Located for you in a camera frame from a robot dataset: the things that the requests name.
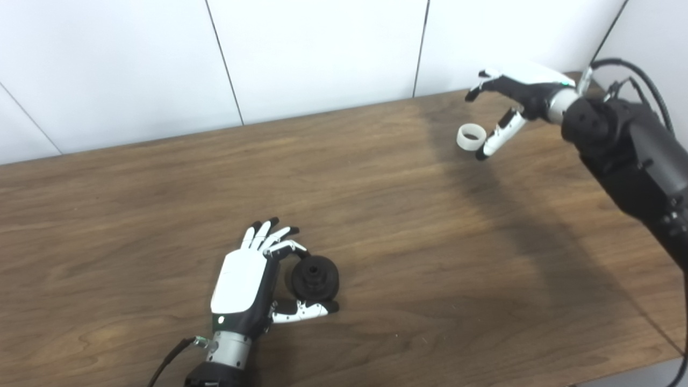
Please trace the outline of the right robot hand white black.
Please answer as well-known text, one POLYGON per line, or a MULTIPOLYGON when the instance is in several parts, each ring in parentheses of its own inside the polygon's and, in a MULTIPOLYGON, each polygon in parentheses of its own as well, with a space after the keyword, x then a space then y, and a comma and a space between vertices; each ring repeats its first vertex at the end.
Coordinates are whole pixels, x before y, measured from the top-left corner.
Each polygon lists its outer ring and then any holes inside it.
POLYGON ((479 161, 491 157, 529 121, 541 119, 560 125, 567 109, 580 98, 575 81, 541 64, 482 69, 478 76, 479 83, 468 91, 465 101, 474 101, 484 91, 494 91, 518 104, 509 108, 475 152, 479 161))

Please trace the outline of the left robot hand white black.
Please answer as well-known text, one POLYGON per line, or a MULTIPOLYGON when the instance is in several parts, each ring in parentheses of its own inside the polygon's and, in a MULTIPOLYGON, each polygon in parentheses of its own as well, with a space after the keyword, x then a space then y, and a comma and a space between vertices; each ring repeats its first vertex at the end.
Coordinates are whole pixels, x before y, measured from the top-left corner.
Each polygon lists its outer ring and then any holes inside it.
POLYGON ((340 311, 336 264, 278 230, 278 218, 255 222, 221 265, 210 301, 213 333, 256 341, 273 324, 297 323, 340 311))

